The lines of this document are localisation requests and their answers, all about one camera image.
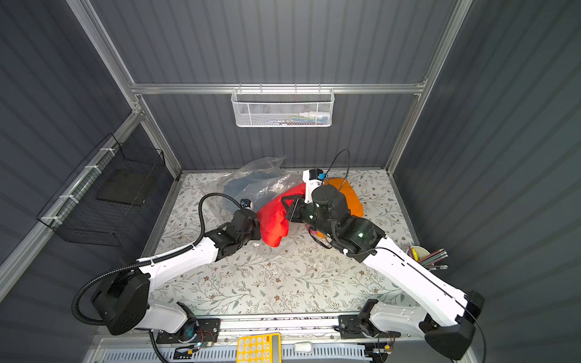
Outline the small white box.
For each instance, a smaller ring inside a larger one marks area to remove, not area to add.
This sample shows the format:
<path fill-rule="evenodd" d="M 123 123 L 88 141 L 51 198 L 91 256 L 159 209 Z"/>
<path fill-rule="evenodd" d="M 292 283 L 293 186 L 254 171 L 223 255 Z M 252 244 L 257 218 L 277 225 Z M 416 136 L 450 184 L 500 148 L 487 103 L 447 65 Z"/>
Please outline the small white box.
<path fill-rule="evenodd" d="M 313 352 L 313 344 L 310 342 L 295 343 L 294 351 L 296 353 L 310 354 Z"/>

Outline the grey blue folded garment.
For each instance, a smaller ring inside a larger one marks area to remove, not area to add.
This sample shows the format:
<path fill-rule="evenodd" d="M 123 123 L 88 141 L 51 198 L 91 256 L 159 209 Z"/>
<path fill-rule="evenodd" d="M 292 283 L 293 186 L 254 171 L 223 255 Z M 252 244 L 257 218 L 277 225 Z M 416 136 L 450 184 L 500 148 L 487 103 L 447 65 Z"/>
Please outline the grey blue folded garment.
<path fill-rule="evenodd" d="M 286 173 L 270 169 L 238 171 L 223 177 L 220 184 L 224 194 L 239 201 L 250 199 L 258 211 L 281 193 L 286 178 Z"/>

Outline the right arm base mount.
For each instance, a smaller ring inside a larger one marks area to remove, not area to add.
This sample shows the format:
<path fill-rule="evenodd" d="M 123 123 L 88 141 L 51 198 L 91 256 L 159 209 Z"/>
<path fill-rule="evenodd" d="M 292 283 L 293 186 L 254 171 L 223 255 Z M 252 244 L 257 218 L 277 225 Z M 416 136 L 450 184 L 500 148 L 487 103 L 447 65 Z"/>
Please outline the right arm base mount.
<path fill-rule="evenodd" d="M 333 329 L 340 334 L 342 339 L 356 338 L 378 338 L 389 337 L 399 338 L 401 333 L 398 331 L 380 331 L 371 322 L 371 311 L 379 301 L 377 299 L 368 299 L 363 309 L 357 315 L 338 316 L 338 323 Z"/>

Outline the cup with pens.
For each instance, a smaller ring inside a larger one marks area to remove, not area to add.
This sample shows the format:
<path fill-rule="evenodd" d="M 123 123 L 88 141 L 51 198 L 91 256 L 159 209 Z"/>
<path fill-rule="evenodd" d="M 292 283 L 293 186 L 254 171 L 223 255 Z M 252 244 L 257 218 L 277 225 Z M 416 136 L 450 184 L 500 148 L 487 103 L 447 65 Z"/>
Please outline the cup with pens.
<path fill-rule="evenodd" d="M 448 269 L 448 266 L 443 264 L 443 261 L 449 257 L 445 249 L 438 249 L 431 253 L 423 247 L 410 246 L 407 254 L 428 271 L 435 272 Z"/>

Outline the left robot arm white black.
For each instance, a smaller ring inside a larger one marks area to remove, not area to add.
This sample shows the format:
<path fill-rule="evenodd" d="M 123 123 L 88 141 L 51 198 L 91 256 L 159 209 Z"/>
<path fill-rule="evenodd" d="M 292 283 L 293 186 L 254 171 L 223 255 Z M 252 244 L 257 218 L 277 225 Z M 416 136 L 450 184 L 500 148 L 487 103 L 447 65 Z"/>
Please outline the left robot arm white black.
<path fill-rule="evenodd" d="M 257 214 L 238 210 L 230 223 L 204 233 L 188 251 L 176 257 L 164 253 L 162 262 L 147 262 L 105 278 L 93 293 L 92 305 L 113 335 L 148 329 L 192 340 L 198 330 L 195 314 L 183 302 L 162 302 L 152 299 L 151 293 L 192 269 L 230 257 L 250 240 L 260 239 Z"/>

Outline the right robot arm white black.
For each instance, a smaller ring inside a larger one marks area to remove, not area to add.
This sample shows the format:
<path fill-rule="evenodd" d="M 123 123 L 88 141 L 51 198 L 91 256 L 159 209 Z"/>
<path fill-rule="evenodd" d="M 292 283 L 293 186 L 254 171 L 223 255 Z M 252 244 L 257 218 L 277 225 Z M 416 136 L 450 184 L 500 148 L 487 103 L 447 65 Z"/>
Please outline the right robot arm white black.
<path fill-rule="evenodd" d="M 459 290 L 429 272 L 375 223 L 352 215 L 345 196 L 332 185 L 308 187 L 304 196 L 283 197 L 281 204 L 289 222 L 329 237 L 332 248 L 384 275 L 417 302 L 404 308 L 369 299 L 358 314 L 364 335 L 417 334 L 440 355 L 464 358 L 481 329 L 482 295 Z"/>

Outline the white bottle in basket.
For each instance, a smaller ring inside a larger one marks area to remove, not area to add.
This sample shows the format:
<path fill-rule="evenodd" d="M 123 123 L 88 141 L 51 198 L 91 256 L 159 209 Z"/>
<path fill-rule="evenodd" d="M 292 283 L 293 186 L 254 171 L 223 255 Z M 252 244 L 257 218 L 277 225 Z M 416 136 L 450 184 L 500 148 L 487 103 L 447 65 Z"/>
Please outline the white bottle in basket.
<path fill-rule="evenodd" d="M 328 119 L 331 117 L 331 113 L 324 112 L 324 111 L 309 111 L 309 112 L 301 112 L 301 113 L 299 113 L 299 116 L 311 118 L 311 119 L 324 119 L 324 118 Z"/>

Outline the yellow calculator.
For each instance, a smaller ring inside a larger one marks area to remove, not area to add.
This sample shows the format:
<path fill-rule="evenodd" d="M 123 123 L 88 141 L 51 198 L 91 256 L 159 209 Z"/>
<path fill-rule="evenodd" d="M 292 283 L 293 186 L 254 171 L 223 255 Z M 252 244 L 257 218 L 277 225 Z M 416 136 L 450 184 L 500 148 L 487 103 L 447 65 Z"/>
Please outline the yellow calculator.
<path fill-rule="evenodd" d="M 241 337 L 237 343 L 237 363 L 281 363 L 281 334 Z"/>

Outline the red garment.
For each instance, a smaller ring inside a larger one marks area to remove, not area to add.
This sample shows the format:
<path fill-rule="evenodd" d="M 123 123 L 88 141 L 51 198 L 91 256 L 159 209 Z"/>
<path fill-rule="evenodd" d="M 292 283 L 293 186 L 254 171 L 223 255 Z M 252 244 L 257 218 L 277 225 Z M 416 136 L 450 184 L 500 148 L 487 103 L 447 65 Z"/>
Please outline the red garment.
<path fill-rule="evenodd" d="M 295 195 L 304 196 L 305 191 L 306 184 L 301 183 L 274 198 L 257 213 L 261 238 L 266 245 L 278 247 L 289 233 L 289 221 L 286 219 L 286 209 L 281 199 Z"/>

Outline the clear plastic vacuum bag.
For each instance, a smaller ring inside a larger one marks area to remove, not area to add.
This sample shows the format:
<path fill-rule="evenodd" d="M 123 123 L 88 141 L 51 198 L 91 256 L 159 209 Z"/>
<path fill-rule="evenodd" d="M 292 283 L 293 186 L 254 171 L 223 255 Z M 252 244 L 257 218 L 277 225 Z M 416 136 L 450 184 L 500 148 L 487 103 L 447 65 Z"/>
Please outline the clear plastic vacuum bag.
<path fill-rule="evenodd" d="M 284 157 L 263 157 L 218 178 L 207 192 L 228 195 L 237 201 L 248 199 L 260 222 L 262 241 L 278 247 L 289 233 L 289 222 L 281 205 L 281 195 L 305 190 L 302 174 L 282 169 Z"/>

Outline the orange trousers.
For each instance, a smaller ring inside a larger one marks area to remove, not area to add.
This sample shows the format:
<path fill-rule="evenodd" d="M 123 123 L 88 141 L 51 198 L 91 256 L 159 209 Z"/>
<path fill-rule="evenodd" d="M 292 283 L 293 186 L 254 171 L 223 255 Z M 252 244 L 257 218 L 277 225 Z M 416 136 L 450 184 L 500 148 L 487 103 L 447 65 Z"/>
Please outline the orange trousers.
<path fill-rule="evenodd" d="M 358 196 L 356 195 L 356 192 L 353 190 L 351 184 L 348 181 L 345 181 L 345 184 L 343 184 L 343 181 L 343 178 L 331 178 L 329 181 L 325 182 L 325 185 L 330 184 L 337 189 L 342 187 L 340 193 L 346 197 L 347 206 L 350 209 L 351 214 L 353 216 L 363 217 L 365 215 L 363 206 Z"/>

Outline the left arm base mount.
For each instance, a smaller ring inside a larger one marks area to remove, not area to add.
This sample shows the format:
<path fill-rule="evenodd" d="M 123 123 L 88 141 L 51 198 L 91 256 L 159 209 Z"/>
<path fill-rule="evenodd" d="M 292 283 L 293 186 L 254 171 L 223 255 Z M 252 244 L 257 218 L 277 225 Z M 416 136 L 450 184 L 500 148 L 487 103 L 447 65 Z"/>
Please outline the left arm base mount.
<path fill-rule="evenodd" d="M 211 346 L 217 341 L 221 327 L 220 319 L 200 319 L 183 302 L 177 302 L 181 312 L 186 314 L 185 324 L 176 333 L 170 334 L 160 331 L 156 343 L 160 344 L 188 344 L 198 347 L 207 344 Z"/>

